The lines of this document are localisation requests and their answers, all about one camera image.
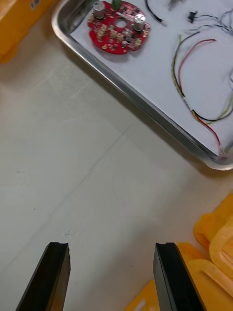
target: stainless steel tray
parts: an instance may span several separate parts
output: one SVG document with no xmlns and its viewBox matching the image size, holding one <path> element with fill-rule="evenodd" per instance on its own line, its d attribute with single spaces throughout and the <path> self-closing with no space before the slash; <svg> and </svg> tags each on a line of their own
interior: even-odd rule
<svg viewBox="0 0 233 311">
<path fill-rule="evenodd" d="M 94 0 L 60 1 L 52 16 L 52 27 L 57 37 L 207 166 L 220 171 L 233 169 L 233 157 L 216 156 L 70 36 L 93 3 Z"/>
</svg>

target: capacitor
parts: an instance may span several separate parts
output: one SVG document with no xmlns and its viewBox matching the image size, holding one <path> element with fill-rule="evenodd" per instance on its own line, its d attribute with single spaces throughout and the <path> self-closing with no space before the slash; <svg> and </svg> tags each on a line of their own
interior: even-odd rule
<svg viewBox="0 0 233 311">
<path fill-rule="evenodd" d="M 133 29 L 142 31 L 145 25 L 146 17 L 143 14 L 136 14 L 133 19 Z"/>
<path fill-rule="evenodd" d="M 125 47 L 127 47 L 127 41 L 122 41 L 122 46 L 125 48 Z"/>
<path fill-rule="evenodd" d="M 97 1 L 93 5 L 93 14 L 96 18 L 103 18 L 105 13 L 105 4 L 102 1 Z"/>
</svg>

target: white table surface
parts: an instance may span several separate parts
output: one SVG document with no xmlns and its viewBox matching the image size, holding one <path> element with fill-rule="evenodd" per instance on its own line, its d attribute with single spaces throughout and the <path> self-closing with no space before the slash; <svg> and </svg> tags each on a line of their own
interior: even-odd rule
<svg viewBox="0 0 233 311">
<path fill-rule="evenodd" d="M 64 49 L 50 12 L 0 66 L 0 310 L 15 310 L 49 242 L 68 242 L 64 310 L 123 310 L 156 242 L 233 188 Z"/>
<path fill-rule="evenodd" d="M 168 27 L 161 26 L 147 11 L 144 0 L 131 0 L 146 15 L 151 25 L 150 35 L 144 46 L 137 52 L 126 55 L 112 55 L 96 48 L 89 36 L 87 26 L 89 15 L 71 36 L 85 49 L 113 71 L 134 90 L 149 100 L 151 105 L 163 111 L 176 124 L 191 134 L 216 155 L 219 154 L 218 144 L 213 133 L 197 122 L 183 103 L 178 94 L 171 75 L 171 63 L 179 34 L 183 39 L 187 37 L 185 29 L 197 28 L 210 23 L 210 19 L 190 24 L 187 15 L 190 11 L 199 14 L 211 13 L 221 16 L 232 8 L 229 0 L 195 0 L 177 4 L 172 12 L 168 11 L 166 0 L 148 0 L 153 12 L 168 23 Z M 191 109 L 202 116 L 215 119 L 223 111 L 231 91 L 228 75 L 232 68 L 233 40 L 232 36 L 219 28 L 208 29 L 189 39 L 181 46 L 176 62 L 176 74 L 183 57 L 194 44 L 200 40 L 214 38 L 215 43 L 203 44 L 188 58 L 182 69 L 181 80 L 183 91 Z M 233 115 L 225 120 L 211 124 L 216 131 L 223 148 L 233 139 Z"/>
</svg>

